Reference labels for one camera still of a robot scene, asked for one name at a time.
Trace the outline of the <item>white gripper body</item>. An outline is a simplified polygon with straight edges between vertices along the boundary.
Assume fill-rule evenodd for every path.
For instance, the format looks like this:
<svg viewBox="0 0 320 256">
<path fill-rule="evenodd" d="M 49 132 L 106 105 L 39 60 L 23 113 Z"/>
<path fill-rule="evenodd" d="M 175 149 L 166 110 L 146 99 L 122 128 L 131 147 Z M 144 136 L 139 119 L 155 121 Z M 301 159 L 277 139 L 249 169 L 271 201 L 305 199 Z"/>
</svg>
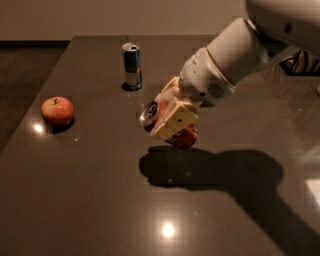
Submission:
<svg viewBox="0 0 320 256">
<path fill-rule="evenodd" d="M 182 67 L 179 85 L 186 97 L 216 106 L 235 92 L 235 86 L 220 72 L 206 48 L 200 48 Z"/>
</svg>

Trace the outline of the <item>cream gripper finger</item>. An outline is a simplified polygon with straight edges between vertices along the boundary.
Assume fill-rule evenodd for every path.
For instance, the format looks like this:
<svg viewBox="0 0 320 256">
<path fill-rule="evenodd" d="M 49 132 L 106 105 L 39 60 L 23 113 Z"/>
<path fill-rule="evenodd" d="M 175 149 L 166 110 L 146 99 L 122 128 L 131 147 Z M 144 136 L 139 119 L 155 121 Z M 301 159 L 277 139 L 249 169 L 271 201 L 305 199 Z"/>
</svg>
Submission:
<svg viewBox="0 0 320 256">
<path fill-rule="evenodd" d="M 199 116 L 197 108 L 188 100 L 173 98 L 170 102 L 160 102 L 160 117 L 150 134 L 158 139 L 167 140 L 176 133 L 193 124 Z"/>
<path fill-rule="evenodd" d="M 155 97 L 155 101 L 171 102 L 173 99 L 182 101 L 185 96 L 179 85 L 180 78 L 178 76 L 173 77 L 161 90 L 161 92 Z"/>
</svg>

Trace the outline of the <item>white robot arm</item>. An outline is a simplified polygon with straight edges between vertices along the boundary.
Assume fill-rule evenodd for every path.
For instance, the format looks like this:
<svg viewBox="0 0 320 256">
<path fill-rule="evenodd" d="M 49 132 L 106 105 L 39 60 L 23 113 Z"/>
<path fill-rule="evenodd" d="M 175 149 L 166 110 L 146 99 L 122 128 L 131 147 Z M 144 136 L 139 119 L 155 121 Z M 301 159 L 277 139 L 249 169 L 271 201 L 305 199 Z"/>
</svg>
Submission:
<svg viewBox="0 0 320 256">
<path fill-rule="evenodd" d="M 151 135 L 166 140 L 198 119 L 201 105 L 216 106 L 235 85 L 302 49 L 320 56 L 320 0 L 246 0 L 237 18 L 183 65 L 155 101 L 167 104 Z"/>
</svg>

